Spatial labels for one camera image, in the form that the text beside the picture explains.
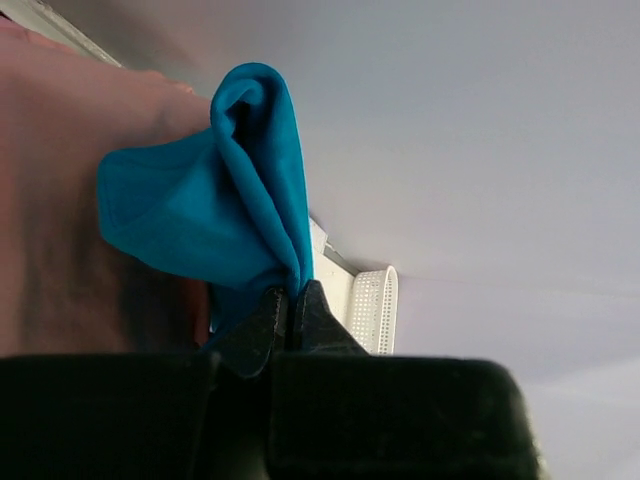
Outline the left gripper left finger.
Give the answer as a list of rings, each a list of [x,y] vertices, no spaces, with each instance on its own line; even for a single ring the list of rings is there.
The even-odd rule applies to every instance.
[[[202,352],[1,362],[5,479],[264,479],[279,289]]]

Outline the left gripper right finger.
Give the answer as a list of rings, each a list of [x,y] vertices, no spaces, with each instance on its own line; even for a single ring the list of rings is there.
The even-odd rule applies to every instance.
[[[273,479],[539,479],[519,386],[487,360],[367,353],[306,285],[273,354]]]

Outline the blue t shirt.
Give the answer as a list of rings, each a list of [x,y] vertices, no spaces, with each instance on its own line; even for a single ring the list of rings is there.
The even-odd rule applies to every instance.
[[[97,171],[105,241],[127,255],[119,303],[144,352],[192,345],[180,279],[201,282],[220,337],[269,288],[296,299],[313,276],[304,162],[288,87],[273,68],[230,71],[201,132],[109,153]]]

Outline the white plastic basket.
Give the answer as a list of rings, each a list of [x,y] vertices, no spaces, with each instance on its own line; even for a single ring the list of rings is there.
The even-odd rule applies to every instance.
[[[355,276],[347,330],[370,354],[394,353],[399,282],[393,266]]]

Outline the folded pink t shirt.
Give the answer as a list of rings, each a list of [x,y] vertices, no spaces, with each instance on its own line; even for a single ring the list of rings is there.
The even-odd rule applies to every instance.
[[[1,353],[183,351],[209,294],[107,245],[96,170],[122,148],[205,129],[208,101],[153,71],[85,57],[1,22]]]

